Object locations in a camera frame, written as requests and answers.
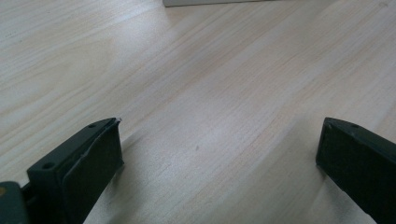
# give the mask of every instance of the wooden table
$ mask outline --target wooden table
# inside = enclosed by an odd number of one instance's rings
[[[86,223],[374,223],[315,165],[325,117],[396,142],[396,1],[0,2],[0,180],[121,117]]]

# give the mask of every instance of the black object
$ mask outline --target black object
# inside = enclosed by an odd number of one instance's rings
[[[30,183],[0,183],[0,224],[83,223],[123,165],[118,119],[88,125],[27,170]]]
[[[317,165],[377,223],[396,223],[396,145],[353,123],[326,118]]]

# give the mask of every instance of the gray object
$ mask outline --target gray object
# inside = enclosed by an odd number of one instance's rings
[[[260,2],[262,0],[163,0],[166,7],[182,7],[217,3]]]

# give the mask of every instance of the black plastic part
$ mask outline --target black plastic part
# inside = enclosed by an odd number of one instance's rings
[[[27,170],[22,189],[0,183],[0,224],[83,223],[123,165],[119,123],[97,121],[67,139]]]
[[[396,223],[396,145],[361,126],[326,118],[317,165],[377,223]]]
[[[0,183],[0,223],[29,223],[26,206],[18,183],[11,181]]]

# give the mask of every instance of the wood grain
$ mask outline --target wood grain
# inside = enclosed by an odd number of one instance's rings
[[[396,1],[0,2],[0,180],[121,117],[86,223],[374,223],[315,165],[325,117],[396,142]]]

